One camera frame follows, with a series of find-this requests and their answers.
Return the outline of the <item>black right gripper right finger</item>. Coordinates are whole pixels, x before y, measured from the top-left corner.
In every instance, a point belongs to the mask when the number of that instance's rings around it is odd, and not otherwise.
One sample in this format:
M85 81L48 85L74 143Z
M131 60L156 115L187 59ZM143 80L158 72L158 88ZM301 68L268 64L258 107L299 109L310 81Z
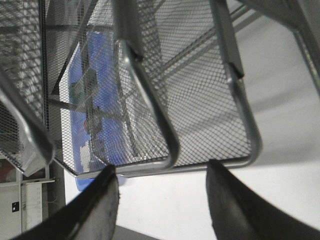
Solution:
M206 170L212 228L218 240L318 240L320 231L275 207L218 160Z

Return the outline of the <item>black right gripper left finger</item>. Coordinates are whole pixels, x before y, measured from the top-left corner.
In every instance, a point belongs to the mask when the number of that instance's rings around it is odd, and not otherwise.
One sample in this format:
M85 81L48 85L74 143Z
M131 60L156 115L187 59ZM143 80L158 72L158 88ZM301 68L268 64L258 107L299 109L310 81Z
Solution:
M116 168L105 167L71 202L13 240L111 240L120 201Z

